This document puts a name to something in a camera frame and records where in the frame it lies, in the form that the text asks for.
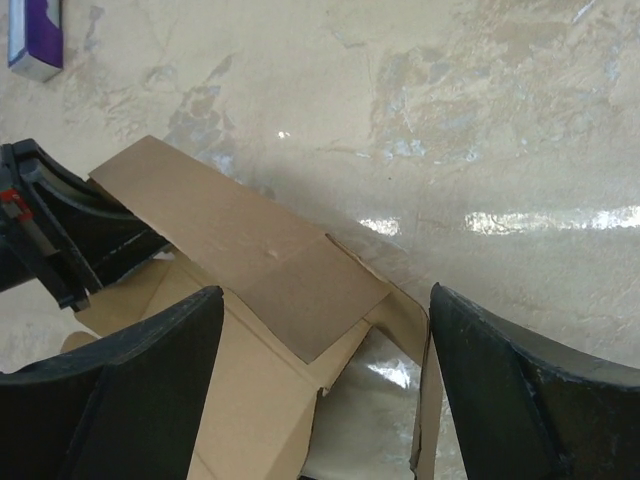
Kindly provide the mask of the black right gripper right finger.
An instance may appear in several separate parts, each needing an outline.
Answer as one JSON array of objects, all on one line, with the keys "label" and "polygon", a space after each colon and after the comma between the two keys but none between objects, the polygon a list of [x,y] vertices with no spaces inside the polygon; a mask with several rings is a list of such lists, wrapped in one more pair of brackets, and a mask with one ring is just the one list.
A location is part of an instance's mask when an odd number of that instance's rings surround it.
[{"label": "black right gripper right finger", "polygon": [[636,479],[639,371],[436,284],[432,337],[470,479]]}]

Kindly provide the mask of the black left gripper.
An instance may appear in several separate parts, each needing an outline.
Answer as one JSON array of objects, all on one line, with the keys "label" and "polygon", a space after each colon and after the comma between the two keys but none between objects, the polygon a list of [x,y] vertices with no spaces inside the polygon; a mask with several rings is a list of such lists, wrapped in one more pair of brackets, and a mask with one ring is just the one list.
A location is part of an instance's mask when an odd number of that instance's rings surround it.
[{"label": "black left gripper", "polygon": [[33,139],[1,146],[1,291],[38,278],[75,312],[169,241]]}]

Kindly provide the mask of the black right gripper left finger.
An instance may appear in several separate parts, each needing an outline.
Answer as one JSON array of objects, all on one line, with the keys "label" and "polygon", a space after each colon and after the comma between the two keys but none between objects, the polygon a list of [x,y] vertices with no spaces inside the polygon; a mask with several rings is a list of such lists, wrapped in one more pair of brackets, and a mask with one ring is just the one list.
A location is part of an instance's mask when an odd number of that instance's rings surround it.
[{"label": "black right gripper left finger", "polygon": [[1,376],[4,479],[184,479],[224,319],[207,286]]}]

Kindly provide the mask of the brown cardboard paper box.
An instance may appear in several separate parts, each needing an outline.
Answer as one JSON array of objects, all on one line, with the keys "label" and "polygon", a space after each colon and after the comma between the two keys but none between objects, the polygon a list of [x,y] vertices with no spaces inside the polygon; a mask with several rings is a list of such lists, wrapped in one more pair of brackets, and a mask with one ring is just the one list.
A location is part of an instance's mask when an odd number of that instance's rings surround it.
[{"label": "brown cardboard paper box", "polygon": [[78,320],[108,335],[206,285],[225,319],[188,475],[294,479],[319,428],[316,402],[372,328],[422,368],[409,470],[434,475],[442,383],[425,309],[323,230],[147,136],[91,181],[164,236],[154,261],[100,291]]}]

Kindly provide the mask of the purple toothpaste box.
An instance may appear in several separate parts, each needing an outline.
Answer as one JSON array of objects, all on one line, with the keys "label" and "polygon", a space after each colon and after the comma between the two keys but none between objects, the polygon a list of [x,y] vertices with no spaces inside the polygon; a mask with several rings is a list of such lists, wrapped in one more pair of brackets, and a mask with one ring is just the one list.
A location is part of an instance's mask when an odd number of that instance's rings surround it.
[{"label": "purple toothpaste box", "polygon": [[63,70],[62,2],[8,2],[7,65],[13,73],[45,83]]}]

